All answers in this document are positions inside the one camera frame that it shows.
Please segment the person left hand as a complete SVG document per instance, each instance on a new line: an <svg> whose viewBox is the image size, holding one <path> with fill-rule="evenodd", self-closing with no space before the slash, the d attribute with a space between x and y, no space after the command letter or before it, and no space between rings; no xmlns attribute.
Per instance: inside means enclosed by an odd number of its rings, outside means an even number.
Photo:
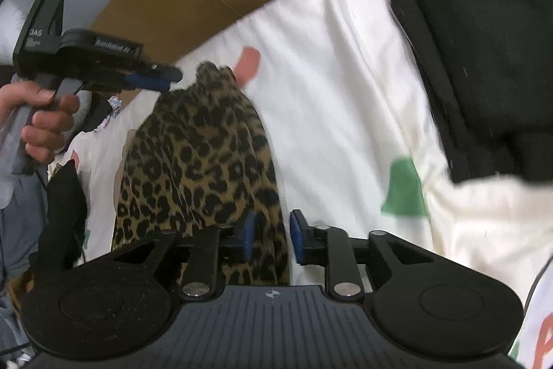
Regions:
<svg viewBox="0 0 553 369"><path fill-rule="evenodd" d="M15 107L29 105L37 108L31 123L21 130L25 152L39 164L50 164L54 152L63 148L63 136L74 126L73 115L80 107L75 94L61 97L54 110L48 110L54 102L54 91L40 87L35 82L14 82L1 87L1 126L8 120Z"/></svg>

